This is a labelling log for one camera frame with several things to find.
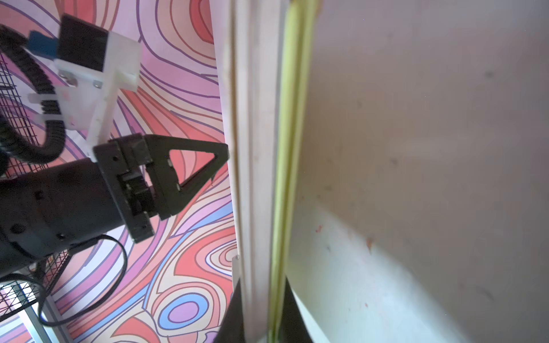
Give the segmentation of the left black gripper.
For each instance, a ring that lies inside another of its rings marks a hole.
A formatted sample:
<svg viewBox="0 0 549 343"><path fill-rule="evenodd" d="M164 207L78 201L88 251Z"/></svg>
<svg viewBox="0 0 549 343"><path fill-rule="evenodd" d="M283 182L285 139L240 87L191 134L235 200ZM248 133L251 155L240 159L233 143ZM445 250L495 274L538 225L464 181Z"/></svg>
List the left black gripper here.
<svg viewBox="0 0 549 343"><path fill-rule="evenodd" d="M179 214L213 181L229 159L229 147L222 142L133 134L97 145L93 154L137 244L154 236L150 218L156 212L163 220Z"/></svg>

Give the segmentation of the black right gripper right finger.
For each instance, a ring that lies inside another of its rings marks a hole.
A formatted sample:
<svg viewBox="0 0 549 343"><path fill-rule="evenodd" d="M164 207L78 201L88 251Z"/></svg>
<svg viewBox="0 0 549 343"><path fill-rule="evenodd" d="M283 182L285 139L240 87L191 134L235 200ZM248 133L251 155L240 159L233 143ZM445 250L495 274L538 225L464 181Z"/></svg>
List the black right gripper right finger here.
<svg viewBox="0 0 549 343"><path fill-rule="evenodd" d="M303 316L297 305L296 298L289 280L285 282L285 296L283 300L283 314L279 329L281 343L313 343L307 330Z"/></svg>

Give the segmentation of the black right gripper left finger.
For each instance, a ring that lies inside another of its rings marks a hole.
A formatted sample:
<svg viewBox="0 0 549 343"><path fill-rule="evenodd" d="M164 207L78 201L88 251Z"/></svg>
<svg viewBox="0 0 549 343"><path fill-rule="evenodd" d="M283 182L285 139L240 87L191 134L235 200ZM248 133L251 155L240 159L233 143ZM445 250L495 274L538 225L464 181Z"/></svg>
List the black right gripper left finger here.
<svg viewBox="0 0 549 343"><path fill-rule="evenodd" d="M246 343L244 338L244 319L240 281L237 282L229 307L227 308L227 312L213 342Z"/></svg>

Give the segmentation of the green 2026 calendar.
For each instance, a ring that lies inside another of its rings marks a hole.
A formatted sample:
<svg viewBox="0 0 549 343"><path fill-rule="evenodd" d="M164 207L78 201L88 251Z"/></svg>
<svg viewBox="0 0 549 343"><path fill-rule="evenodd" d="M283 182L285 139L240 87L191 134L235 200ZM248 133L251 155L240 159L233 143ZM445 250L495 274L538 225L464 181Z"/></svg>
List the green 2026 calendar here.
<svg viewBox="0 0 549 343"><path fill-rule="evenodd" d="M279 342L318 1L212 1L246 342Z"/></svg>

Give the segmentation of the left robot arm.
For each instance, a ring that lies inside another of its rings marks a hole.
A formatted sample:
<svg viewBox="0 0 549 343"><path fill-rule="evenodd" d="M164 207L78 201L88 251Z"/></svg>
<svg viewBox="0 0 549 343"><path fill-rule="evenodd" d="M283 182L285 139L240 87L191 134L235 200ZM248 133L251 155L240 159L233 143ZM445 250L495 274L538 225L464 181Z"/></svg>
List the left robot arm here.
<svg viewBox="0 0 549 343"><path fill-rule="evenodd" d="M1 274L120 226L136 243L179 214L229 158L224 143L154 134L113 139L94 157L1 183Z"/></svg>

